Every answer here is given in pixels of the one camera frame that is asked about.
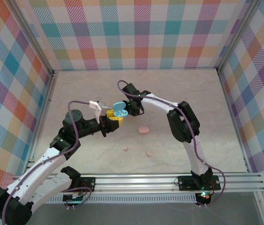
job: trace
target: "pink eraser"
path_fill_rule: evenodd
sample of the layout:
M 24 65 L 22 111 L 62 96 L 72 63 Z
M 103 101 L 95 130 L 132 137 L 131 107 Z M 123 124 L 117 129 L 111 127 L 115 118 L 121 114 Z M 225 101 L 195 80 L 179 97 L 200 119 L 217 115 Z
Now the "pink eraser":
M 141 133 L 142 135 L 146 135 L 147 133 L 149 133 L 150 128 L 148 126 L 140 126 L 138 128 L 139 133 Z

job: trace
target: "enclosure wall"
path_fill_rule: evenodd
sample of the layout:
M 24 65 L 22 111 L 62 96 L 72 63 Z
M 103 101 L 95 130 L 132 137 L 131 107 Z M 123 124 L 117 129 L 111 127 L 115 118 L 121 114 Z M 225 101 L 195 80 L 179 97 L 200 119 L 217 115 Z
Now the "enclosure wall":
M 250 0 L 17 0 L 54 69 L 214 67 Z
M 0 186 L 24 167 L 49 75 L 0 0 Z
M 220 78 L 251 170 L 264 175 L 264 0 Z

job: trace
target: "small pink piece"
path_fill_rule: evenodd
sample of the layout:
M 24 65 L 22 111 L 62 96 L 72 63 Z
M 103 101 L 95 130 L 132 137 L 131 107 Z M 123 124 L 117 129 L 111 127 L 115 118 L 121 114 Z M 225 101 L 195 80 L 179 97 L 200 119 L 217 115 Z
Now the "small pink piece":
M 147 133 L 149 133 L 150 128 L 148 126 L 140 126 L 138 128 L 139 133 L 141 133 L 142 135 L 146 135 Z

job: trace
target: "white floor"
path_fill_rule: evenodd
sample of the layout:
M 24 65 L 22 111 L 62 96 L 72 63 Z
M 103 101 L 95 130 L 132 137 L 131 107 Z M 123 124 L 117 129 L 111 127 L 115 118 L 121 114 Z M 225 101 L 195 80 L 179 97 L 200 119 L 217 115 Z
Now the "white floor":
M 140 91 L 148 90 L 172 102 L 187 101 L 200 121 L 200 140 L 207 161 L 224 172 L 244 172 L 246 166 L 215 69 L 101 70 L 60 72 L 36 159 L 62 127 L 71 100 L 103 101 L 110 108 L 124 94 L 117 81 L 124 79 Z M 73 104 L 85 119 L 93 112 Z M 141 135 L 138 127 L 147 125 L 150 133 Z M 190 163 L 183 145 L 171 134 L 166 114 L 146 110 L 129 116 L 122 126 L 104 138 L 101 133 L 80 139 L 78 151 L 55 172 L 70 165 L 81 173 L 175 173 L 189 172 Z

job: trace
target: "pink object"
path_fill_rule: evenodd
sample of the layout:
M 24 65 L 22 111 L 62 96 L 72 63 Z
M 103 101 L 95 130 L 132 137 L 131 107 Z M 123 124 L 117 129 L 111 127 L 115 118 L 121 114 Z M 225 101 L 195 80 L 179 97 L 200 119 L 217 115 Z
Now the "pink object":
M 147 133 L 149 133 L 150 128 L 148 126 L 140 126 L 138 128 L 139 133 L 141 133 L 142 135 L 146 135 Z

